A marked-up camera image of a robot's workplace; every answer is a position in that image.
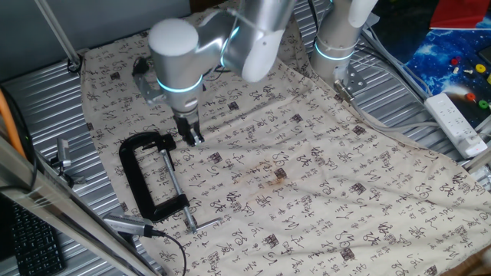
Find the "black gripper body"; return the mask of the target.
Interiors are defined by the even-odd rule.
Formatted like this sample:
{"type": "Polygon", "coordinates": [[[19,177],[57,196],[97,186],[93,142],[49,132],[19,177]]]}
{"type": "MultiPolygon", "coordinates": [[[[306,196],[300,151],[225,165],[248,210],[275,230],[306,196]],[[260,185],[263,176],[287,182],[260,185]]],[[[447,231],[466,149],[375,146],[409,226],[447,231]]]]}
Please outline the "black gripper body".
{"type": "Polygon", "coordinates": [[[191,132],[191,129],[195,129],[196,131],[200,132],[199,111],[197,109],[189,112],[173,110],[173,118],[176,121],[178,132],[182,138],[186,132],[191,132]]]}

